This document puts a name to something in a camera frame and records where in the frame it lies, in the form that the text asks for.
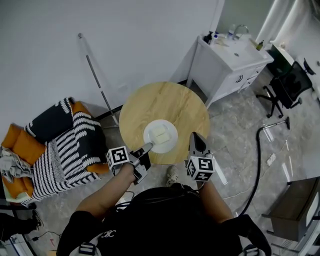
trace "bottle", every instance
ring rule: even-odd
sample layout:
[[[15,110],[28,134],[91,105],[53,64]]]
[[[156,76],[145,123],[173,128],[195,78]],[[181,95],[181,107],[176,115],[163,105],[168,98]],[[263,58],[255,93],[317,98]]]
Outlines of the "bottle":
[[[214,45],[216,43],[216,40],[218,39],[218,35],[214,34],[213,39],[211,41],[211,45]]]
[[[228,34],[226,35],[226,38],[231,39],[235,33],[235,30],[236,30],[236,24],[232,24],[229,27]]]
[[[262,48],[262,46],[264,46],[264,40],[262,40],[262,41],[256,46],[256,49],[257,49],[258,51],[260,51],[261,48]]]
[[[209,34],[203,37],[203,41],[205,41],[208,45],[210,45],[212,40],[212,31],[209,31]]]

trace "round wooden table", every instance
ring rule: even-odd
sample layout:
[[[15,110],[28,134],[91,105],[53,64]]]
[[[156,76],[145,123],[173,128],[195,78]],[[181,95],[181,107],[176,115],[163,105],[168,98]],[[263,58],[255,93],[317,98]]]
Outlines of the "round wooden table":
[[[163,154],[149,152],[151,163],[170,165],[187,159],[192,132],[208,136],[209,114],[202,100],[190,89],[173,82],[155,82],[136,90],[123,105],[119,126],[131,150],[145,144],[145,127],[153,120],[171,122],[178,132],[175,147]]]

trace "gray marble floor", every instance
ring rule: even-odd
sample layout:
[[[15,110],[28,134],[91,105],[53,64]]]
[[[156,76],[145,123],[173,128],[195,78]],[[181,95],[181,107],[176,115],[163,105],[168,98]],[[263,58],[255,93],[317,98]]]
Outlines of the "gray marble floor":
[[[268,119],[267,111],[271,104],[263,99],[258,100],[256,93],[266,94],[262,87],[268,85],[272,76],[263,71],[251,87],[240,93],[234,92],[214,102],[210,108],[210,134],[208,142],[213,154],[222,169],[227,184],[223,185],[215,173],[212,181],[236,216],[242,210],[244,203],[251,193],[257,172],[257,145],[256,132],[262,125],[278,122],[278,112]],[[203,93],[196,84],[191,87],[204,101]],[[290,117],[291,130],[285,125],[278,125],[270,129],[274,140],[269,141],[262,132],[260,134],[262,150],[262,168],[259,187],[247,213],[263,232],[272,230],[271,222],[261,217],[268,211],[272,203],[286,188],[287,181],[300,180],[306,177],[302,167],[302,154],[305,145],[311,137],[313,128],[320,125],[320,108],[318,102],[312,100],[311,91],[301,95],[303,104],[294,109],[283,109],[284,116]],[[101,121],[103,127],[112,125],[111,117]],[[104,130],[106,144],[109,148],[124,145],[119,129]],[[271,154],[276,155],[275,161],[269,167],[266,163]],[[187,177],[183,163],[176,165],[179,170],[179,182],[193,188],[196,184]],[[153,164],[148,175],[139,185],[132,185],[129,190],[136,194],[148,188],[163,186],[166,180],[165,165]],[[111,173],[101,176],[101,180],[65,191],[37,203],[37,211],[44,222],[44,227],[33,231],[28,237],[41,235],[46,231],[61,234],[66,227],[71,214],[77,205],[88,195],[103,186],[110,178]],[[130,200],[131,193],[125,193],[121,201]],[[270,242],[282,244],[282,239],[266,234]],[[46,234],[43,239],[32,242],[37,255],[45,255],[49,250],[55,250],[58,244],[55,234]]]

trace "black hose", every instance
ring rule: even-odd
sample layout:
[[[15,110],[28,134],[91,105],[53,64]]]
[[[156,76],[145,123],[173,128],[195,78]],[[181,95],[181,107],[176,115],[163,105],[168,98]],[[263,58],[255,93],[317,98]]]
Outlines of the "black hose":
[[[254,183],[254,186],[253,186],[253,190],[251,192],[251,195],[249,197],[249,200],[247,201],[243,211],[240,213],[240,215],[243,215],[245,214],[245,212],[248,210],[248,207],[249,205],[251,204],[251,201],[252,199],[254,198],[255,196],[255,193],[257,191],[257,188],[258,188],[258,184],[259,184],[259,180],[260,180],[260,173],[261,173],[261,146],[260,146],[260,132],[263,130],[263,128],[259,128],[258,131],[256,132],[256,135],[255,135],[255,140],[256,140],[256,147],[257,147],[257,150],[258,150],[258,170],[256,172],[256,178],[255,178],[255,183]]]

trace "white cord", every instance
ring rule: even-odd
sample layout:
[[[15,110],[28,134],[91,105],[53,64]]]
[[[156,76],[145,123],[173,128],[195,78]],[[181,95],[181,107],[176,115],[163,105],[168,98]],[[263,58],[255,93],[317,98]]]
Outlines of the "white cord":
[[[277,152],[277,153],[275,153],[275,155],[281,153],[281,151],[284,149],[285,145],[288,145],[288,144],[287,144],[287,140],[288,140],[288,138],[290,137],[290,135],[291,135],[291,131],[290,131],[289,135],[286,137],[285,142],[284,142],[284,144],[282,145],[280,151]],[[269,168],[265,170],[264,174],[259,178],[259,180],[261,180],[261,179],[265,176],[265,174],[267,173],[267,171],[268,171],[270,168],[271,168],[271,166],[269,166]],[[229,198],[235,198],[235,197],[237,197],[237,196],[239,196],[239,195],[241,195],[241,194],[243,194],[243,193],[246,193],[246,192],[247,192],[249,189],[251,189],[253,186],[254,186],[254,185],[248,187],[245,191],[239,192],[238,194],[235,194],[235,195],[232,195],[232,196],[228,196],[228,197],[225,197],[225,198],[222,198],[222,199],[223,199],[223,200],[226,200],[226,199],[229,199]]]

